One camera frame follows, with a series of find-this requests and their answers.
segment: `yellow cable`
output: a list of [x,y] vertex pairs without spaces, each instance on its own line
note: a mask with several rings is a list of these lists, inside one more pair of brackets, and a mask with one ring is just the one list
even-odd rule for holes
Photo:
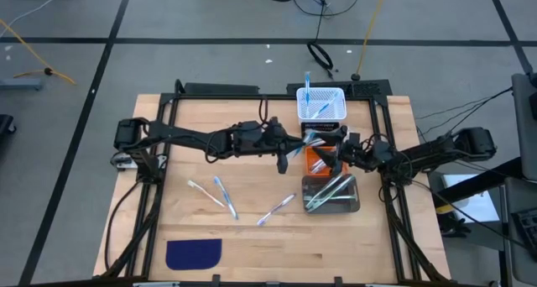
[[375,19],[377,19],[377,14],[380,12],[380,8],[383,6],[384,0],[378,0],[377,8],[373,13],[371,22],[369,22],[368,31],[366,32],[366,38],[363,40],[362,53],[360,54],[360,62],[358,63],[358,68],[356,69],[356,74],[360,74],[360,69],[362,68],[363,56],[366,54],[366,46],[368,45],[369,35],[371,35],[371,30],[373,30],[373,25],[375,24]]
[[[26,44],[26,42],[24,41],[24,39],[22,39],[13,29],[11,29],[11,27],[9,27],[9,25],[6,24],[6,22],[4,22],[2,19],[0,19],[0,24],[3,25],[5,27],[5,29],[7,29],[9,32],[11,32],[11,34],[13,34],[14,37],[16,37],[18,39],[18,41],[23,44],[24,47],[26,47],[26,49],[28,49],[28,51],[30,51],[30,53],[32,53],[35,58],[37,58],[39,60],[39,62],[41,62],[41,64],[43,64],[45,67],[49,68],[52,70],[52,74],[56,74],[57,76],[61,77],[61,78],[64,78],[65,80],[67,80],[68,82],[70,82],[71,84],[75,85],[75,81],[73,81],[72,78],[70,78],[69,76],[65,75],[65,74],[61,74],[59,72],[57,72],[56,70],[54,70],[54,68],[52,67],[52,65],[49,65],[49,63],[47,63],[45,60],[43,60],[41,58],[41,56],[39,56],[35,51],[34,49],[32,49],[32,47],[29,45],[29,44]],[[15,75],[13,78],[17,78],[17,77],[20,77],[20,76],[26,76],[26,75],[30,75],[32,73],[36,73],[36,72],[42,72],[42,71],[31,71],[31,72],[26,72],[26,73],[21,73],[21,74],[17,74]]]
[[24,73],[17,74],[15,76],[13,76],[13,78],[18,78],[18,77],[22,77],[22,76],[28,76],[28,75],[31,75],[33,73],[43,73],[43,70],[35,70],[35,71],[31,71],[31,72],[24,72]]

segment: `white cable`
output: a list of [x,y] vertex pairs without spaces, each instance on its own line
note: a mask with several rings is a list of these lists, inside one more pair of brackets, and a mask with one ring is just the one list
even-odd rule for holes
[[[20,20],[21,18],[27,16],[27,15],[30,15],[36,11],[39,11],[41,10],[41,8],[43,8],[44,6],[48,5],[49,3],[52,3],[54,0],[48,0],[46,2],[43,3],[43,5],[37,7],[36,9],[34,10],[30,10],[28,11],[27,13],[25,14],[21,14],[19,16],[17,16],[14,20],[11,21],[11,23],[8,24],[9,27],[11,27],[12,24],[14,24],[15,22],[17,22],[18,20]],[[6,33],[6,31],[8,31],[7,29],[4,29],[1,33],[0,33],[0,39],[3,37],[3,35]]]

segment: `white paper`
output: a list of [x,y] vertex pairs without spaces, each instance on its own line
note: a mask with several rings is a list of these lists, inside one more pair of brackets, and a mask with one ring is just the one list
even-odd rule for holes
[[[451,187],[475,176],[476,175],[443,175],[442,180],[446,187]],[[455,202],[454,205],[480,222],[495,222],[500,220],[488,191]],[[459,211],[454,212],[459,219],[466,219],[465,223],[473,223],[472,220],[466,218]]]

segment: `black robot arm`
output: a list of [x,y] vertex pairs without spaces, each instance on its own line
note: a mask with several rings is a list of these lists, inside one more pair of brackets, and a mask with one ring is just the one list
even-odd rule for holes
[[359,133],[350,133],[348,140],[343,141],[346,135],[345,126],[335,132],[316,135],[329,145],[337,146],[333,152],[313,148],[332,168],[333,175],[341,172],[344,162],[367,172],[378,170],[399,185],[410,184],[419,172],[434,170],[442,164],[459,159],[483,161],[496,154],[492,136],[484,128],[464,128],[402,151],[383,141],[383,135],[373,135],[363,142],[360,142]]
[[117,125],[114,147],[128,154],[138,166],[141,178],[155,181],[159,177],[159,159],[147,149],[158,144],[174,144],[205,151],[206,159],[227,159],[231,156],[271,154],[278,156],[278,172],[287,170],[286,154],[304,146],[302,139],[289,136],[277,117],[264,123],[237,123],[211,133],[177,128],[145,118],[124,119]]

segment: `blue toothbrush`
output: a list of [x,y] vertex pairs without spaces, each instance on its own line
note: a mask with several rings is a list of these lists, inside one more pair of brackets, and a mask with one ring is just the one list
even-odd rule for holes
[[334,103],[336,101],[336,98],[339,96],[339,92],[336,92],[336,94],[334,95],[334,97],[329,101],[327,102],[324,106],[322,106],[319,111],[315,112],[310,119],[316,119],[317,117],[319,117],[319,115],[321,115],[321,113],[323,113],[332,103]]
[[235,218],[235,220],[238,220],[238,214],[235,211],[235,208],[233,207],[232,200],[229,198],[229,195],[227,194],[226,188],[224,187],[224,185],[220,181],[220,178],[218,178],[217,176],[215,176],[215,184],[220,186],[220,189],[222,190],[222,194],[224,195],[224,199],[226,200],[227,207],[229,207],[229,211],[232,213],[232,215]]
[[305,73],[305,110],[306,112],[308,112],[309,106],[310,106],[310,72],[307,71]]

